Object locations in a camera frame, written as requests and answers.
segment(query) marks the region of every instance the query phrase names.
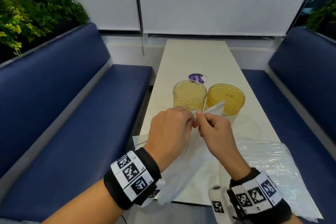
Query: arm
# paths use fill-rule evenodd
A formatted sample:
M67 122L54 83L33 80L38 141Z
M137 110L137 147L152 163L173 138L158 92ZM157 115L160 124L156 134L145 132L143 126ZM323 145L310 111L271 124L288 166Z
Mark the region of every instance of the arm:
M251 168L237 149L230 121L202 112L197 112L196 116L194 127L199 125L199 133L209 151L219 160L231 178L238 181L249 175ZM302 224L302 222L292 214L291 219L285 224Z
M152 119L145 150L162 173L190 139L194 116L184 107L170 108ZM43 224L112 224L124 212L107 191L103 180L75 197Z

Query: jar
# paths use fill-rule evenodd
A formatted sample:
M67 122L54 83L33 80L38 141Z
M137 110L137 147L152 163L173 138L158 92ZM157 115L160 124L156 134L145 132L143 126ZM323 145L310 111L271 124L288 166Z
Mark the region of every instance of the jar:
M184 106L194 114L196 111L203 111L206 98L206 87L197 81L184 80L173 88L173 106Z
M215 84L208 91L205 108L208 109L223 100L225 104L222 110L222 116L229 119L233 124L239 111L245 104L245 95L235 86L221 83Z

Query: bench backrest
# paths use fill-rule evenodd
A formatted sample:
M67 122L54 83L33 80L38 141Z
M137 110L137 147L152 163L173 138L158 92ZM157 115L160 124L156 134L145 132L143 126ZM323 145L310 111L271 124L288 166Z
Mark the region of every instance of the bench backrest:
M0 177L109 59L90 23L0 68Z
M308 29L291 29L269 66L336 141L336 44Z

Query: hand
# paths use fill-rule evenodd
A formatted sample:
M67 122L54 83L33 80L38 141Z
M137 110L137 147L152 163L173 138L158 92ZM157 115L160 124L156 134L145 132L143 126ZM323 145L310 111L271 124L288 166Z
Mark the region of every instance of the hand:
M145 150L162 173L183 152L190 139L194 116L182 106L159 112L150 124Z
M247 176L251 168L240 155L231 123L224 117L196 112L196 122L199 134L203 137L209 151L223 165L234 180L240 180Z

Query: person's left hand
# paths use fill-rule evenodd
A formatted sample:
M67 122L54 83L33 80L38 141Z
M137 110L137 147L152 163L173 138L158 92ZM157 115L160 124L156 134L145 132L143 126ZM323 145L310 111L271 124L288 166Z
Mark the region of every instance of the person's left hand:
M189 142L194 116L183 106L159 112L150 124L145 150L162 173L183 152Z

